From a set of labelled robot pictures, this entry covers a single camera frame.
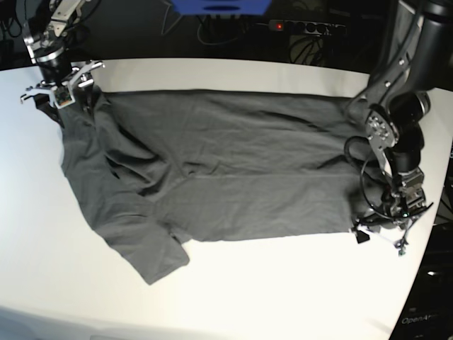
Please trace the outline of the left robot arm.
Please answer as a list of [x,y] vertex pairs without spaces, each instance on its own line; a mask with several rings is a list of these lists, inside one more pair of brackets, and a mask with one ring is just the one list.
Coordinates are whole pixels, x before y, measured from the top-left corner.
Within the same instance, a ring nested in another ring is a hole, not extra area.
[[360,190],[365,190],[371,160],[386,181],[380,205],[368,200],[367,212],[352,222],[359,243],[385,226],[408,232],[430,208],[420,169],[424,137],[419,122],[430,111],[428,92],[451,55],[451,1],[393,1],[377,68],[345,107],[348,116],[361,118],[372,150],[359,166]]

